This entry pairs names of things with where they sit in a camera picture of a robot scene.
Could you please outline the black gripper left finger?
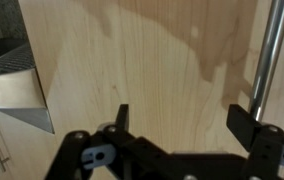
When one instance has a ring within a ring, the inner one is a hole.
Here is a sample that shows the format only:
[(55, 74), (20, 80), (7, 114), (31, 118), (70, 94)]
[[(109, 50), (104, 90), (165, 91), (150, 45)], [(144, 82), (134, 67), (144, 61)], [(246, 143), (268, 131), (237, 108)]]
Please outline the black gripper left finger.
[(115, 125), (125, 131), (129, 130), (129, 105), (121, 104), (116, 116)]

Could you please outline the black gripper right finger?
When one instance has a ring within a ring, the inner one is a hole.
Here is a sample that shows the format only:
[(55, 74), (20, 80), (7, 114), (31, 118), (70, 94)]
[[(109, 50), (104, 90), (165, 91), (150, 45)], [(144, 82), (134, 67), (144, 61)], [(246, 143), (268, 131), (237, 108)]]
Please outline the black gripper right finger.
[(251, 149), (256, 134), (262, 127), (258, 121), (238, 104), (229, 106), (226, 126), (246, 151)]

